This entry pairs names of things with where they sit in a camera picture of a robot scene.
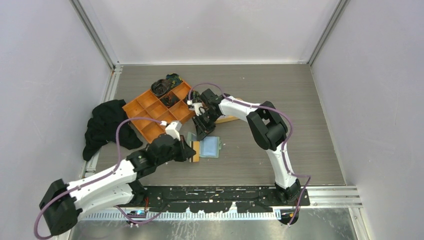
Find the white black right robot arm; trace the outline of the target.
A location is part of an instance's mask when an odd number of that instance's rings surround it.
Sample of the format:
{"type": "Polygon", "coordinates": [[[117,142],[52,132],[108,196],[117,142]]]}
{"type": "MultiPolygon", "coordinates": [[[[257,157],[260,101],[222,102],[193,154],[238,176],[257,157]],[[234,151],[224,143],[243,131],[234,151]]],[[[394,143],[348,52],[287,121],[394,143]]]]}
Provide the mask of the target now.
{"type": "Polygon", "coordinates": [[[250,103],[229,94],[217,95],[206,89],[198,100],[187,94],[186,103],[192,117],[196,137],[203,140],[216,128],[222,116],[236,117],[246,122],[255,143],[269,157],[275,176],[276,197],[283,205],[291,205],[301,191],[301,184],[293,173],[286,148],[289,128],[270,101],[250,103]]]}

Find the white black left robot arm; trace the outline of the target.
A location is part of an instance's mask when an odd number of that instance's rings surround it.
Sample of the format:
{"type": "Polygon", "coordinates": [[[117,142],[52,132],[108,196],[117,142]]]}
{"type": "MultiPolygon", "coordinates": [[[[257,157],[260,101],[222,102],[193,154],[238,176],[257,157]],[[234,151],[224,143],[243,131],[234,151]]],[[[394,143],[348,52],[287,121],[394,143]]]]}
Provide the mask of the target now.
{"type": "Polygon", "coordinates": [[[185,162],[195,154],[184,138],[162,134],[113,167],[78,181],[52,182],[39,204],[51,236],[61,235],[82,218],[107,208],[143,206],[147,191],[139,180],[154,173],[160,165],[185,162]]]}

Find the green card holder wallet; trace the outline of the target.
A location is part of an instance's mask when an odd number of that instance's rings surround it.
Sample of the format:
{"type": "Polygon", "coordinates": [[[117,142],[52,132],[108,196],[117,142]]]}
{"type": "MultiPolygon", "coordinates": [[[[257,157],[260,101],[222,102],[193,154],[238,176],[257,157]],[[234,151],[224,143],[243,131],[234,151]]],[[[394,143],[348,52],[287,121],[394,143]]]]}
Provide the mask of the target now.
{"type": "MultiPolygon", "coordinates": [[[[188,132],[187,141],[191,146],[192,141],[197,141],[197,137],[194,133],[188,132]]],[[[218,136],[206,136],[200,143],[200,158],[219,158],[220,150],[222,149],[222,142],[218,136]]]]}

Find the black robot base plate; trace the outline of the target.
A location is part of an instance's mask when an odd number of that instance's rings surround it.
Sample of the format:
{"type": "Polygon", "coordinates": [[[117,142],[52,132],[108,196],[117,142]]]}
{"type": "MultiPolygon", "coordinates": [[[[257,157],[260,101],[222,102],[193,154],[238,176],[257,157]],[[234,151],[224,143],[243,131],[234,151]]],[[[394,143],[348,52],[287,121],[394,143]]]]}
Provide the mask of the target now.
{"type": "Polygon", "coordinates": [[[310,204],[306,191],[298,190],[287,197],[271,185],[244,186],[145,186],[144,191],[124,207],[148,208],[170,213],[226,213],[231,206],[238,213],[270,213],[274,207],[295,207],[310,204]]]}

